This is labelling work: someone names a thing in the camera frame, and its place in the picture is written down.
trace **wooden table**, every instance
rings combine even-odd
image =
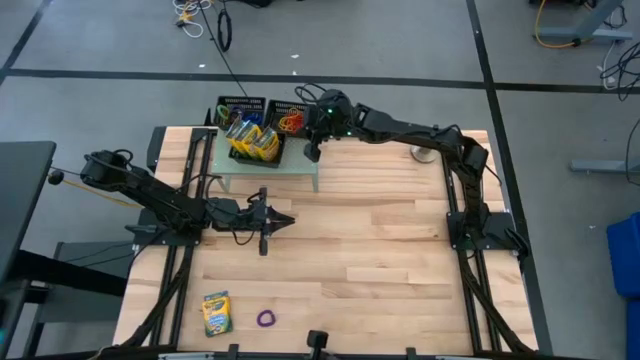
[[[190,131],[167,128],[158,179],[180,184]],[[485,131],[465,134],[489,149]],[[488,165],[494,168],[493,158]],[[296,224],[271,238],[267,257],[258,255],[257,241],[238,246],[229,234],[205,232],[193,260],[179,350],[226,351],[237,343],[240,351],[307,352],[313,329],[328,331],[327,350],[337,353],[403,354],[415,347],[418,354],[471,354],[441,162],[419,164],[399,143],[343,139],[324,145],[319,166],[319,193],[303,176],[237,177],[230,194],[217,185],[212,190],[246,204],[266,185],[269,203]],[[488,172],[484,180],[485,201],[503,210],[497,180]],[[114,343],[128,338],[154,305],[166,253],[166,247],[149,246],[136,260]],[[516,258],[508,251],[487,251],[485,258],[496,307],[537,348]],[[231,295],[234,330],[207,338],[200,306],[205,295],[221,290]],[[161,343],[168,339],[172,304],[168,309]],[[264,309],[276,314],[271,328],[256,324]]]

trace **black basket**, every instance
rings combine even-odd
[[[285,134],[278,133],[278,141],[280,141],[280,146],[278,147],[278,153],[276,154],[276,157],[271,162],[256,160],[252,157],[245,156],[234,149],[233,146],[231,147],[231,149],[229,149],[229,157],[241,164],[277,168],[280,166],[280,161],[282,161],[282,153],[284,153],[284,144],[286,142],[286,139],[287,136]]]
[[[264,117],[264,108],[266,106],[267,99],[265,98],[254,98],[254,97],[242,97],[242,96],[220,96],[218,97],[218,104],[214,109],[213,116],[213,125],[221,128],[222,130],[229,130],[231,127],[231,122],[229,120],[224,120],[218,114],[218,105],[224,105],[229,108],[234,106],[239,106],[244,109],[244,117],[250,114],[259,114],[262,117],[262,124],[259,124],[260,127],[264,127],[266,124],[266,120]]]
[[[283,116],[287,115],[289,109],[291,108],[300,110],[300,112],[302,112],[306,116],[306,111],[309,108],[309,105],[301,104],[301,103],[292,103],[288,101],[269,100],[269,107],[267,107],[267,115],[266,115],[266,119],[267,119],[266,126],[271,127],[277,132],[285,133],[287,134],[287,136],[303,138],[305,137],[304,127],[300,128],[295,133],[290,133],[280,128],[280,119],[282,119]]]

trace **gray floor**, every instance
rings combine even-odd
[[[39,4],[0,0],[0,63]],[[629,28],[640,34],[638,5],[628,5]],[[596,66],[606,45],[542,49],[530,37],[536,9],[526,1],[477,0],[477,6],[497,82],[598,85]],[[262,10],[230,3],[229,11],[235,32],[228,58],[240,74],[482,80],[464,0],[277,0]],[[543,22],[574,22],[583,15],[582,9],[550,8]],[[226,73],[208,38],[189,39],[172,19],[169,1],[55,0],[14,68]],[[620,53],[616,49],[612,59]],[[295,100],[294,84],[244,86],[250,95]],[[339,87],[352,100],[397,118],[487,129],[496,148],[483,90]],[[56,141],[54,163],[76,170],[83,154],[105,148],[129,148],[143,160],[155,125],[201,123],[217,96],[238,94],[229,82],[8,77],[0,86],[0,141]],[[636,211],[633,200],[640,193],[622,177],[573,174],[567,163],[622,158],[640,116],[634,100],[499,93],[558,355],[625,358],[625,304],[613,289],[605,229]],[[123,226],[136,219],[134,210],[47,185],[23,248],[52,255],[58,241],[126,240]],[[12,355],[20,354],[33,309],[25,313]],[[47,327],[40,353],[105,345],[114,326]]]

